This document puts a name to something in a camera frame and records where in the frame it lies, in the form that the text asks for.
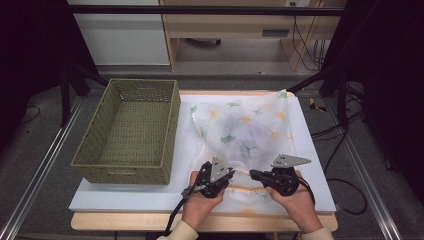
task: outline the yellow leaf pattern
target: yellow leaf pattern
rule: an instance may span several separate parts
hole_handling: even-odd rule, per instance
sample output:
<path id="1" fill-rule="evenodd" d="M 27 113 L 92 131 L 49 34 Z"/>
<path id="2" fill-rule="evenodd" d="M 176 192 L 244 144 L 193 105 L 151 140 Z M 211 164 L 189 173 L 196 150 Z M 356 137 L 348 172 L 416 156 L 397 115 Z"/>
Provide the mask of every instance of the yellow leaf pattern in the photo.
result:
<path id="1" fill-rule="evenodd" d="M 283 121 L 286 121 L 286 115 L 284 115 L 283 112 L 275 113 L 275 116 Z"/>
<path id="2" fill-rule="evenodd" d="M 244 122 L 244 123 L 250 122 L 251 120 L 252 119 L 250 119 L 248 116 L 243 116 L 243 117 L 239 118 L 239 121 Z"/>
<path id="3" fill-rule="evenodd" d="M 277 140 L 280 137 L 280 133 L 278 132 L 274 132 L 271 130 L 271 139 L 272 140 Z"/>
<path id="4" fill-rule="evenodd" d="M 218 117 L 218 110 L 211 111 L 211 120 L 214 120 L 216 117 Z"/>

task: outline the black stand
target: black stand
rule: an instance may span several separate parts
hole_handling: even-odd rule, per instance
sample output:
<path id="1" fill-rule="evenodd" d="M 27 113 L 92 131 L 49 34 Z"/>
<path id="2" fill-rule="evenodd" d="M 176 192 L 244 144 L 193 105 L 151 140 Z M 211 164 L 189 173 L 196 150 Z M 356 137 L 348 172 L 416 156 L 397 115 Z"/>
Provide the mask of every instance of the black stand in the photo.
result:
<path id="1" fill-rule="evenodd" d="M 80 66 L 71 66 L 64 68 L 61 73 L 61 94 L 62 94 L 62 123 L 61 127 L 65 126 L 71 116 L 71 102 L 69 96 L 69 84 L 74 88 L 78 96 L 87 96 L 90 88 L 82 78 L 74 78 L 73 74 L 80 74 L 86 78 L 90 78 L 102 86 L 107 86 L 108 81 L 100 77 L 98 74 L 90 72 Z"/>
<path id="2" fill-rule="evenodd" d="M 340 52 L 333 59 L 332 63 L 327 65 L 324 63 L 324 68 L 316 73 L 315 75 L 309 77 L 303 82 L 287 89 L 287 91 L 296 93 L 303 88 L 309 86 L 310 84 L 319 81 L 325 80 L 323 85 L 320 88 L 320 94 L 323 97 L 331 95 L 334 90 L 338 88 L 338 103 L 337 103 L 337 116 L 339 118 L 340 124 L 344 129 L 347 129 L 348 119 L 346 116 L 346 94 L 347 94 L 347 74 L 345 72 L 346 67 L 350 64 L 354 58 L 355 50 L 360 44 L 360 41 L 363 40 L 362 30 L 363 27 L 367 24 L 370 19 L 371 14 L 376 9 L 380 0 L 375 1 L 374 5 L 370 8 L 370 11 L 367 12 L 366 17 L 362 23 L 357 27 L 355 32 L 351 37 L 346 41 L 342 46 Z"/>

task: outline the green wicker basket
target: green wicker basket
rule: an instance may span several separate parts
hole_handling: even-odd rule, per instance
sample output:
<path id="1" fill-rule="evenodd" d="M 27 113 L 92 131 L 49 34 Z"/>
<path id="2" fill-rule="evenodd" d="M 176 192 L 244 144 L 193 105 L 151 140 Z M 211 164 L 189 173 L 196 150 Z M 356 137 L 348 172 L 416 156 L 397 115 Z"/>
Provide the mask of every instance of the green wicker basket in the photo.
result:
<path id="1" fill-rule="evenodd" d="M 168 184 L 180 102 L 177 81 L 111 80 L 71 166 L 93 183 Z"/>

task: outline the cable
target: cable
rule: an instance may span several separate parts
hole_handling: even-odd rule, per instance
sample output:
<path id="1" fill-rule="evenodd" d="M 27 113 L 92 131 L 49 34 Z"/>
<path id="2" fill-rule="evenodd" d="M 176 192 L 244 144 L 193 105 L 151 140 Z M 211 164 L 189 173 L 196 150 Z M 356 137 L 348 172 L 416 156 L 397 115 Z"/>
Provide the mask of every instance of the cable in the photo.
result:
<path id="1" fill-rule="evenodd" d="M 363 111 L 361 110 L 361 111 L 354 113 L 352 116 L 348 117 L 347 119 L 348 119 L 349 123 L 352 123 L 352 122 L 356 121 L 357 119 L 361 118 L 362 115 L 363 115 Z M 327 135 L 327 134 L 333 132 L 334 130 L 337 130 L 339 127 L 341 127 L 340 123 L 335 125 L 335 126 L 328 128 L 328 129 L 322 130 L 320 132 L 312 133 L 311 136 L 312 136 L 312 138 L 321 137 L 321 136 L 324 136 L 324 135 Z"/>
<path id="2" fill-rule="evenodd" d="M 340 137 L 341 135 L 343 135 L 343 133 L 337 134 L 336 136 L 332 136 L 332 137 L 329 137 L 329 138 L 314 139 L 313 141 L 314 142 L 328 141 L 328 140 L 332 140 L 332 139 L 335 139 L 337 137 Z"/>
<path id="3" fill-rule="evenodd" d="M 296 3 L 290 3 L 290 6 L 291 6 L 291 7 L 296 7 Z M 306 50 L 306 52 L 308 53 L 309 58 L 311 59 L 312 63 L 313 63 L 313 64 L 317 67 L 317 69 L 311 69 L 311 68 L 307 67 L 307 66 L 306 66 L 306 64 L 305 64 L 305 62 L 303 61 L 303 57 L 302 57 L 302 55 L 299 53 L 299 51 L 297 50 L 296 44 L 295 44 L 295 42 L 294 42 L 294 33 L 295 33 L 295 31 L 298 33 L 298 35 L 299 35 L 299 37 L 300 37 L 300 39 L 301 39 L 301 41 L 302 41 L 302 43 L 303 43 L 303 46 L 305 47 L 305 50 Z M 297 26 L 296 15 L 294 15 L 294 16 L 293 16 L 292 42 L 293 42 L 294 50 L 295 50 L 295 51 L 296 51 L 296 53 L 299 55 L 299 58 L 300 58 L 300 60 L 301 60 L 301 62 L 302 62 L 302 64 L 303 64 L 303 66 L 304 66 L 307 70 L 309 70 L 309 71 L 319 71 L 319 70 L 321 70 L 321 67 L 320 67 L 320 64 L 319 64 L 319 62 L 321 62 L 321 61 L 315 61 L 315 59 L 311 56 L 311 53 L 309 52 L 308 46 L 306 45 L 306 41 L 303 39 L 302 34 L 300 33 L 300 30 L 299 30 L 299 28 L 298 28 L 298 26 Z"/>
<path id="4" fill-rule="evenodd" d="M 365 197 L 365 194 L 357 186 L 355 186 L 354 184 L 352 184 L 352 183 L 350 183 L 350 182 L 348 182 L 346 180 L 340 179 L 340 178 L 327 178 L 327 182 L 342 182 L 342 183 L 345 183 L 345 184 L 351 186 L 352 188 L 354 188 L 357 192 L 359 192 L 359 194 L 361 194 L 361 196 L 362 196 L 362 199 L 364 200 L 364 206 L 358 212 L 349 210 L 349 209 L 343 207 L 341 203 L 335 201 L 334 203 L 337 204 L 340 207 L 341 210 L 343 210 L 343 211 L 345 211 L 347 213 L 353 214 L 353 215 L 361 215 L 361 214 L 363 214 L 367 210 L 367 208 L 368 208 L 368 200 Z"/>
<path id="5" fill-rule="evenodd" d="M 194 188 L 196 187 L 197 182 L 199 181 L 200 173 L 205 170 L 204 165 L 200 167 L 199 174 L 197 174 L 196 180 L 194 180 L 193 186 L 191 186 L 190 191 L 187 193 L 187 196 L 190 196 L 194 192 Z M 177 213 L 180 211 L 181 207 L 188 201 L 188 198 L 183 198 L 181 201 L 177 204 L 174 211 L 169 216 L 168 224 L 166 225 L 164 236 L 168 236 L 171 231 L 172 223 L 174 222 L 174 218 L 177 215 Z"/>
<path id="6" fill-rule="evenodd" d="M 327 163 L 325 164 L 324 167 L 324 175 L 327 173 L 327 169 L 328 166 L 330 166 L 331 161 L 333 160 L 334 155 L 336 155 L 337 150 L 339 150 L 340 146 L 343 143 L 343 140 L 345 139 L 346 135 L 347 135 L 347 130 L 343 133 L 342 139 L 340 139 L 339 143 L 337 144 L 336 148 L 334 149 L 333 153 L 331 154 L 330 158 L 328 159 Z"/>
<path id="7" fill-rule="evenodd" d="M 181 201 L 178 203 L 177 207 L 175 207 L 174 211 L 171 213 L 171 215 L 169 216 L 169 220 L 168 220 L 168 224 L 166 225 L 166 229 L 165 229 L 165 236 L 168 236 L 169 233 L 171 232 L 171 225 L 172 222 L 174 222 L 174 218 L 177 215 L 178 211 L 180 211 L 181 207 L 188 201 L 187 198 L 183 198 L 181 199 Z"/>
<path id="8" fill-rule="evenodd" d="M 24 124 L 24 123 L 27 123 L 27 122 L 31 122 L 32 120 L 36 119 L 38 117 L 38 115 L 40 114 L 40 112 L 41 112 L 41 109 L 39 107 L 37 107 L 37 106 L 28 106 L 27 109 L 28 108 L 35 108 L 35 109 L 37 109 L 37 113 L 31 119 L 28 119 L 28 120 L 25 120 L 23 122 L 20 122 L 19 124 Z"/>
<path id="9" fill-rule="evenodd" d="M 306 64 L 305 64 L 305 62 L 303 61 L 303 57 L 302 57 L 302 55 L 301 55 L 301 54 L 299 53 L 299 51 L 297 50 L 296 43 L 294 42 L 294 32 L 295 32 L 295 29 L 297 28 L 296 16 L 293 16 L 293 18 L 294 18 L 294 24 L 293 24 L 293 32 L 292 32 L 292 34 L 293 34 L 292 42 L 293 42 L 294 50 L 296 51 L 297 55 L 299 55 L 300 61 L 302 62 L 303 66 L 304 66 L 307 70 L 309 70 L 309 71 L 318 71 L 318 69 L 310 69 L 309 67 L 307 67 L 307 66 L 306 66 Z"/>
<path id="10" fill-rule="evenodd" d="M 312 198 L 312 202 L 314 203 L 314 205 L 315 205 L 315 196 L 314 196 L 314 193 L 312 192 L 312 189 L 311 189 L 311 187 L 309 186 L 309 183 L 305 180 L 305 179 L 303 179 L 303 178 L 301 178 L 301 177 L 297 177 L 298 178 L 298 182 L 300 183 L 300 184 L 302 184 L 307 190 L 308 190 L 308 192 L 309 192 L 309 194 L 311 195 L 311 198 Z"/>

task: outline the human hand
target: human hand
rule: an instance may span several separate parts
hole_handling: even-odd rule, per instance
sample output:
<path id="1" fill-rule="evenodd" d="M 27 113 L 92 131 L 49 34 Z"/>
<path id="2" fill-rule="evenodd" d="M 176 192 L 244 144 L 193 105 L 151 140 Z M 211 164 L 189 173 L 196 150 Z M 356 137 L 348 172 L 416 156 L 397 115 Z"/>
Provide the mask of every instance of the human hand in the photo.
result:
<path id="1" fill-rule="evenodd" d="M 290 218 L 297 224 L 303 233 L 311 233 L 322 228 L 322 224 L 315 212 L 315 206 L 308 190 L 299 185 L 297 191 L 291 196 L 281 196 L 271 187 L 266 187 L 267 192 L 274 201 L 281 204 Z"/>
<path id="2" fill-rule="evenodd" d="M 196 180 L 198 171 L 191 172 L 190 186 L 193 186 Z M 184 204 L 182 219 L 190 227 L 197 231 L 197 229 L 206 220 L 212 209 L 222 202 L 224 199 L 224 190 L 222 190 L 216 198 L 206 198 L 200 193 L 195 193 Z"/>

